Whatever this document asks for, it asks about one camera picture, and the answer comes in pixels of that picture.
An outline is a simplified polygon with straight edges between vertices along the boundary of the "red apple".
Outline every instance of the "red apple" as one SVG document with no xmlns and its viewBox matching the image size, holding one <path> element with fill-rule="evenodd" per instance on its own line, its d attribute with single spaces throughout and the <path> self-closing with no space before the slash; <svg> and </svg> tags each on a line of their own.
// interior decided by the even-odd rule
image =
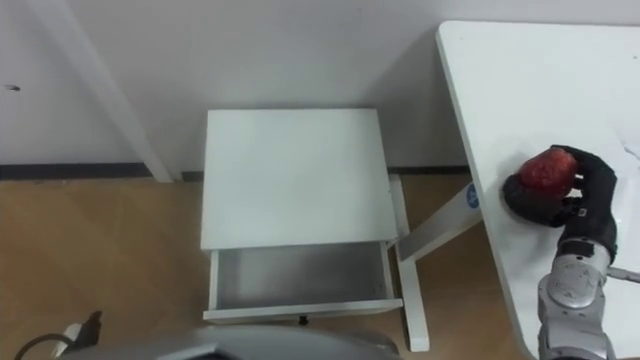
<svg viewBox="0 0 640 360">
<path fill-rule="evenodd" d="M 577 171 L 578 162 L 573 155 L 550 148 L 525 162 L 518 175 L 524 187 L 563 198 L 571 191 Z"/>
</svg>

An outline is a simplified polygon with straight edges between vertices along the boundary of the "wooden floor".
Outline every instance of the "wooden floor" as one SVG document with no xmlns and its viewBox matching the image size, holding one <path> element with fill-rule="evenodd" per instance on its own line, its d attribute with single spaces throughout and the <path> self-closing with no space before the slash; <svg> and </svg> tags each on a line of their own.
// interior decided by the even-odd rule
<svg viewBox="0 0 640 360">
<path fill-rule="evenodd" d="M 469 180 L 403 177 L 411 226 Z M 208 260 L 199 250 L 201 192 L 198 183 L 152 180 L 0 183 L 0 358 L 98 309 L 102 344 L 202 326 Z M 418 272 L 430 352 L 406 352 L 400 311 L 310 326 L 377 330 L 405 359 L 523 358 L 482 224 L 421 259 Z M 28 358 L 46 359 L 51 348 Z"/>
</svg>

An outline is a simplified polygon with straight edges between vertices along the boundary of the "white desk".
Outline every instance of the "white desk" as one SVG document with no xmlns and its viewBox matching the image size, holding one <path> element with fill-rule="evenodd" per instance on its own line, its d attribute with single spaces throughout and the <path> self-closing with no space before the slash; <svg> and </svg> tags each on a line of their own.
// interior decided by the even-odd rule
<svg viewBox="0 0 640 360">
<path fill-rule="evenodd" d="M 388 249 L 408 233 L 375 110 L 210 111 L 201 248 L 215 323 L 411 309 L 428 348 L 415 263 L 396 297 Z"/>
<path fill-rule="evenodd" d="M 554 143 L 600 155 L 619 177 L 635 176 L 609 120 L 640 121 L 640 28 L 453 21 L 437 40 L 480 208 L 464 189 L 400 242 L 400 256 L 426 255 L 481 211 L 516 339 L 537 357 L 537 285 L 560 230 L 512 217 L 499 189 Z M 619 239 L 616 266 L 639 271 L 639 256 L 640 241 Z M 617 355 L 640 356 L 640 286 L 610 279 L 605 294 L 604 328 Z"/>
</svg>

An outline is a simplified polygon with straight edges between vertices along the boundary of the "robotic hand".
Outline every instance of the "robotic hand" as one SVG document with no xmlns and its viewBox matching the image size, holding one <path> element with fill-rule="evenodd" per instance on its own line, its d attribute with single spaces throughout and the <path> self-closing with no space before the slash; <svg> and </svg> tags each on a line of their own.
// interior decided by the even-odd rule
<svg viewBox="0 0 640 360">
<path fill-rule="evenodd" d="M 578 173 L 573 187 L 580 197 L 557 199 L 525 188 L 517 175 L 503 188 L 506 205 L 537 224 L 560 227 L 551 273 L 538 285 L 541 360 L 612 360 L 611 342 L 602 329 L 607 270 L 616 256 L 616 223 L 611 203 L 617 178 L 598 156 L 553 145 L 573 155 Z"/>
</svg>

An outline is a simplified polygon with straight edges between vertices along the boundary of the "black baseboard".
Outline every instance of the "black baseboard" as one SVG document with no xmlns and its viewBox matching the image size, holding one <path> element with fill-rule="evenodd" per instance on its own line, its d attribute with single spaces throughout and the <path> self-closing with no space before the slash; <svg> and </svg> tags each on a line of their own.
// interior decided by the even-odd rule
<svg viewBox="0 0 640 360">
<path fill-rule="evenodd" d="M 143 163 L 0 165 L 0 180 L 71 180 L 151 177 Z"/>
<path fill-rule="evenodd" d="M 183 171 L 182 181 L 184 182 L 200 182 L 204 180 L 204 171 Z"/>
<path fill-rule="evenodd" d="M 398 175 L 457 175 L 469 174 L 468 166 L 421 166 L 421 167 L 389 167 L 389 174 Z M 204 180 L 204 171 L 183 171 L 182 181 L 199 182 Z"/>
<path fill-rule="evenodd" d="M 389 174 L 398 175 L 458 175 L 470 174 L 468 166 L 404 166 L 388 167 Z"/>
<path fill-rule="evenodd" d="M 468 166 L 389 167 L 390 174 L 468 174 Z M 152 177 L 143 163 L 0 165 L 0 180 L 71 180 Z M 204 180 L 203 171 L 183 171 L 184 182 Z"/>
</svg>

